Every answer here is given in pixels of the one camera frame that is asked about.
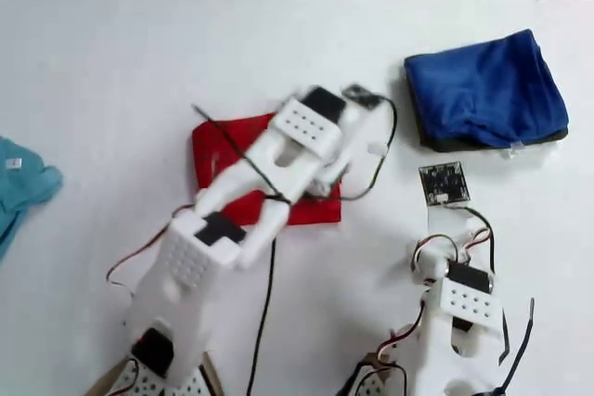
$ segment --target folded blue towel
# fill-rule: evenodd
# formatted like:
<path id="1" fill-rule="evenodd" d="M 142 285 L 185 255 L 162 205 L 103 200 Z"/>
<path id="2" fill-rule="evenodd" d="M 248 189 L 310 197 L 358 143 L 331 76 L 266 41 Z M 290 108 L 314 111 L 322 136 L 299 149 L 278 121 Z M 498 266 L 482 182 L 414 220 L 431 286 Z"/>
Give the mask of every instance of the folded blue towel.
<path id="1" fill-rule="evenodd" d="M 433 138 L 510 147 L 546 138 L 569 123 L 530 30 L 409 57 L 405 70 L 424 131 Z"/>
<path id="2" fill-rule="evenodd" d="M 27 209 L 47 201 L 62 186 L 62 174 L 39 155 L 0 137 L 0 261 Z"/>

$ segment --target red square pad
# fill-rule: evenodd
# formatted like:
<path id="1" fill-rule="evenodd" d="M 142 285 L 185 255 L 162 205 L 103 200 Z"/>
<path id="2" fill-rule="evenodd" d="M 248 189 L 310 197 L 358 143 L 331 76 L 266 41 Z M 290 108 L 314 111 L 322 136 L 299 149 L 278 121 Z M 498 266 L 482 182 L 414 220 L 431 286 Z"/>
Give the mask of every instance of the red square pad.
<path id="1" fill-rule="evenodd" d="M 256 138 L 263 132 L 273 113 L 242 120 L 219 121 L 241 150 L 247 151 Z M 199 187 L 208 187 L 213 178 L 224 168 L 239 160 L 239 155 L 225 140 L 221 131 L 210 122 L 204 122 L 192 132 L 194 168 Z M 339 197 L 340 185 L 331 192 L 332 197 Z M 229 203 L 223 213 L 236 224 L 255 224 L 264 202 L 264 193 L 253 191 L 245 197 Z M 341 220 L 341 202 L 338 199 L 312 200 L 301 199 L 291 209 L 289 224 L 337 223 Z"/>

